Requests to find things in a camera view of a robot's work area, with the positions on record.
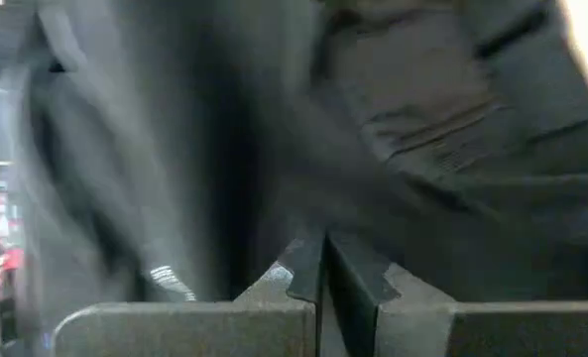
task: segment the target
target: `person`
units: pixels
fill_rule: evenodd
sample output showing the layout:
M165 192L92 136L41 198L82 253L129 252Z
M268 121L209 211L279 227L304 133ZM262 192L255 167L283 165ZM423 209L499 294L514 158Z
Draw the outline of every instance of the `person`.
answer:
M257 4L39 2L0 101L32 353L233 299L308 222L459 300L588 298L587 1Z

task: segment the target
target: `gray fabric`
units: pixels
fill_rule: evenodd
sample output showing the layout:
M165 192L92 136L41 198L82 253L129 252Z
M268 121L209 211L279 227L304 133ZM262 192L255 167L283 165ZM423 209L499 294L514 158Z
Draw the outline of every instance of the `gray fabric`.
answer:
M562 150L553 141L586 142L588 108L579 126L560 116L556 127L545 125L547 101L527 109L526 98L503 95L523 81L493 86L450 8L323 38L327 13L294 0L42 3L8 71L5 115L29 256L22 312L35 346L97 301L182 301L192 296L184 288L199 300L233 298L307 219L371 231L374 246L459 300L588 298L588 217L573 219L587 213L554 177L588 166L535 172L520 154L540 160ZM412 43L417 36L428 41ZM311 70L321 50L328 70ZM400 67L378 65L384 56ZM494 65L513 70L503 61ZM378 87L384 80L391 85ZM364 116L353 106L360 89L371 96ZM390 118L377 114L395 104L430 120L399 123L390 143L401 155L362 126ZM472 120L447 126L467 112ZM562 131L519 135L528 120ZM443 128L402 147L403 134L432 126ZM570 161L588 163L584 148ZM588 197L588 179L575 180ZM546 200L536 204L534 190Z

